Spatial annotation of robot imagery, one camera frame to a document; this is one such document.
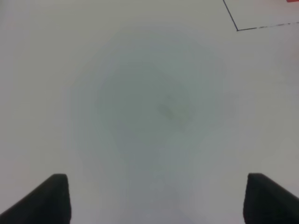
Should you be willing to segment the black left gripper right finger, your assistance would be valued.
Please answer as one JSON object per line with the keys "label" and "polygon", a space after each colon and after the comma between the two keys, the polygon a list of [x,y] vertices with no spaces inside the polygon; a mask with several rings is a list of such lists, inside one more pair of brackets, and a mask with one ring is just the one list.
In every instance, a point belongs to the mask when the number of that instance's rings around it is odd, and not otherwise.
{"label": "black left gripper right finger", "polygon": [[299,198],[264,174],[250,173],[243,218],[246,224],[298,224]]}

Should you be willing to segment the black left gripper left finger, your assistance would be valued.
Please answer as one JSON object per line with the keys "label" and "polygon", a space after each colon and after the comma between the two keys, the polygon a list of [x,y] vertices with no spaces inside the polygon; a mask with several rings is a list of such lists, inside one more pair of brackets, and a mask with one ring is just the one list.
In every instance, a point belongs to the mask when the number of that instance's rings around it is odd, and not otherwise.
{"label": "black left gripper left finger", "polygon": [[53,174],[1,213],[2,224],[69,224],[71,199],[66,174]]}

